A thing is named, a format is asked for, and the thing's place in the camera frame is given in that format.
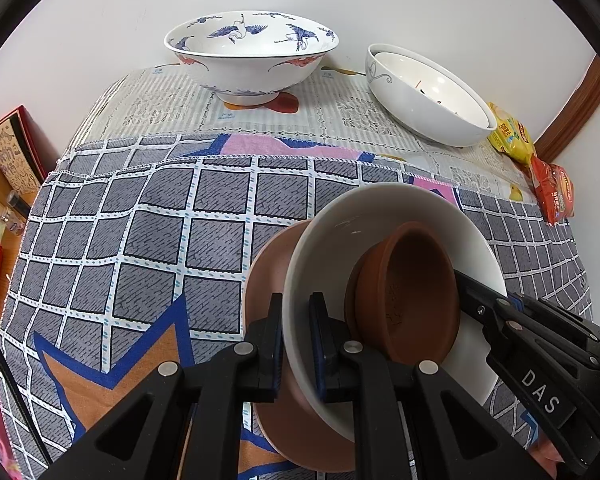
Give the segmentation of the large white ceramic bowl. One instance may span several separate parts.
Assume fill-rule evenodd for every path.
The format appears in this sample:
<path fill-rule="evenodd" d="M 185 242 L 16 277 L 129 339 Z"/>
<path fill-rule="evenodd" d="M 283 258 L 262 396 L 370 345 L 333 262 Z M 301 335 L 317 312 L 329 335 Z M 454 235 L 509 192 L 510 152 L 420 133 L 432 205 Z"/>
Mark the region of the large white ceramic bowl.
<path fill-rule="evenodd" d="M 382 66 L 375 60 L 375 54 L 381 51 L 418 53 L 392 44 L 371 44 L 366 53 L 365 75 L 370 92 L 382 107 L 406 128 L 451 148 L 469 148 L 487 138 L 496 129 L 498 123 L 488 104 L 486 110 L 493 120 L 492 129 L 471 125 L 443 106 L 434 104 L 426 96 L 417 93 L 396 74 Z"/>

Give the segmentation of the red chips bag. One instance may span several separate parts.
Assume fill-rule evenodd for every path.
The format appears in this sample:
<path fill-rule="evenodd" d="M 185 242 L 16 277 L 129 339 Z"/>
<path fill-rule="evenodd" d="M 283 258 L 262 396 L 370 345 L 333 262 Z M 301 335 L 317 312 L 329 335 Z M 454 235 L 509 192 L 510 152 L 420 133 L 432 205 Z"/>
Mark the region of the red chips bag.
<path fill-rule="evenodd" d="M 533 155 L 530 159 L 532 185 L 543 217 L 549 224 L 561 222 L 574 213 L 574 186 L 566 170 Z"/>

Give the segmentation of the grey checked tablecloth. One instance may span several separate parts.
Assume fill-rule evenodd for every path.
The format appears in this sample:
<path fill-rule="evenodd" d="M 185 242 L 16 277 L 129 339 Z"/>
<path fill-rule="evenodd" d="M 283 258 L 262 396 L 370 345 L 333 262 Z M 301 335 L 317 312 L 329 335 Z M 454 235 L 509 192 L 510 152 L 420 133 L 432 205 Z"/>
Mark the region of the grey checked tablecloth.
<path fill-rule="evenodd" d="M 76 440 L 40 362 L 46 339 L 107 373 L 178 297 L 196 362 L 248 324 L 251 263 L 287 226 L 380 182 L 435 192 L 480 230 L 512 292 L 580 315 L 590 288 L 567 222 L 538 205 L 458 188 L 387 157 L 267 136 L 144 136 L 78 146 L 32 205 L 0 323 L 2 440 L 36 479 Z"/>

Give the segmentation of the newspaper print table cover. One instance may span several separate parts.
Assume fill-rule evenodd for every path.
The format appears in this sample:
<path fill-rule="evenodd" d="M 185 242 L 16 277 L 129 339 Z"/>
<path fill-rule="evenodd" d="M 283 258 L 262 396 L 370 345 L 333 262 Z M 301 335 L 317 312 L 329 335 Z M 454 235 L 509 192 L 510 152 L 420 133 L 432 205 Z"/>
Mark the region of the newspaper print table cover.
<path fill-rule="evenodd" d="M 463 188 L 534 199 L 524 173 L 489 142 L 447 148 L 412 133 L 378 104 L 362 75 L 322 67 L 283 98 L 297 110 L 233 110 L 194 84 L 180 66 L 145 68 L 116 81 L 96 100 L 69 145 L 146 134 L 269 134 L 372 152 Z"/>

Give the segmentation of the brown wooden door frame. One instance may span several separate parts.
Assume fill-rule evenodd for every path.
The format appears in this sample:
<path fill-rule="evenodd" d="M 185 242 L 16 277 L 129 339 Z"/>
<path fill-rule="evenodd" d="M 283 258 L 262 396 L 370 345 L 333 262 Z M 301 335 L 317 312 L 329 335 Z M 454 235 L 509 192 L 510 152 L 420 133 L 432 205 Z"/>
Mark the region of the brown wooden door frame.
<path fill-rule="evenodd" d="M 600 57 L 595 55 L 580 86 L 534 142 L 540 159 L 554 162 L 600 106 Z"/>

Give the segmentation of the large brown saucer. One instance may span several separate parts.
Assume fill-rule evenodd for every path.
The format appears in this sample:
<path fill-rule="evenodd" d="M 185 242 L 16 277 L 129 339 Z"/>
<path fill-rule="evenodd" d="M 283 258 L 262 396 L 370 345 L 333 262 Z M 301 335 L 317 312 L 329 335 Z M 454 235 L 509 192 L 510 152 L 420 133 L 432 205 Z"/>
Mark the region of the large brown saucer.
<path fill-rule="evenodd" d="M 391 361 L 442 362 L 460 328 L 452 263 L 430 229 L 410 221 L 366 250 L 350 274 L 344 319 Z"/>

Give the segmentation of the small glass bottle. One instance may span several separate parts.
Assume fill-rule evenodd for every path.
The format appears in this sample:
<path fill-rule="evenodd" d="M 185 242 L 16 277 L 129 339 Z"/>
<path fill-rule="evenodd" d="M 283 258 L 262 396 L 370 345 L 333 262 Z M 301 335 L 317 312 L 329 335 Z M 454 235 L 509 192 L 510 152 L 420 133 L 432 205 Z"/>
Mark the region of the small glass bottle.
<path fill-rule="evenodd" d="M 15 190 L 11 190 L 7 195 L 7 205 L 1 215 L 1 220 L 12 234 L 21 235 L 26 228 L 30 211 L 31 206 L 24 198 Z"/>

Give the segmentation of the lemon rabbit white bowl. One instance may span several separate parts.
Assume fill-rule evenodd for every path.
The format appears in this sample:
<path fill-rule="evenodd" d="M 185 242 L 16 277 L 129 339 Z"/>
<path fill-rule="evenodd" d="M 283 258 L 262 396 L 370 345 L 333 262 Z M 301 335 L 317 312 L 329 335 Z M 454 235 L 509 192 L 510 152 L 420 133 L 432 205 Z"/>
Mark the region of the lemon rabbit white bowl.
<path fill-rule="evenodd" d="M 415 53 L 381 51 L 375 60 L 388 68 L 417 93 L 434 104 L 478 128 L 492 129 L 493 120 L 486 103 L 459 80 L 435 62 Z"/>

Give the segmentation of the blue crane patterned bowl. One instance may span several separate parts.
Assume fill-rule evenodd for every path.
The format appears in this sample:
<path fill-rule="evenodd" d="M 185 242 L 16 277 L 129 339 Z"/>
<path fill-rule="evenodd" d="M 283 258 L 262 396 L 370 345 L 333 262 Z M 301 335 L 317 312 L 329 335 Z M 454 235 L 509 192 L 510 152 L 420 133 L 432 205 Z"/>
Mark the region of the blue crane patterned bowl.
<path fill-rule="evenodd" d="M 164 46 L 225 103 L 256 106 L 306 80 L 339 38 L 331 28 L 278 11 L 221 11 L 166 33 Z"/>

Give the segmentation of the pink square plate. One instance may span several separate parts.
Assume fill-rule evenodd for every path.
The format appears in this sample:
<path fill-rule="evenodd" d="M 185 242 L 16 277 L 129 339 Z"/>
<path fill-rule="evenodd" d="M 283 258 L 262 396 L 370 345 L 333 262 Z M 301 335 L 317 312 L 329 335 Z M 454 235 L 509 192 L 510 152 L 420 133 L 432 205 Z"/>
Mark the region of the pink square plate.
<path fill-rule="evenodd" d="M 245 323 L 265 318 L 271 297 L 284 289 L 291 255 L 309 222 L 287 226 L 262 247 L 251 263 L 244 292 Z M 340 474 L 354 469 L 354 443 L 323 422 L 304 397 L 287 360 L 273 403 L 254 406 L 266 440 L 281 456 L 306 469 Z"/>

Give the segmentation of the yellow chips bag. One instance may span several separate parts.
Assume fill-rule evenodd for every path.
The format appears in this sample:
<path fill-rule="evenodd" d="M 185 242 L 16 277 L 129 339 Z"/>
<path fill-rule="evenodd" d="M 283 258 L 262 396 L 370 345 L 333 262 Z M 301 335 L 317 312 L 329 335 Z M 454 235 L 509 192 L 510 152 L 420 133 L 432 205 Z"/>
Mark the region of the yellow chips bag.
<path fill-rule="evenodd" d="M 499 153 L 507 155 L 521 165 L 528 166 L 535 154 L 535 147 L 527 129 L 496 104 L 489 102 L 488 107 L 498 123 L 496 129 L 488 136 L 490 144 Z"/>

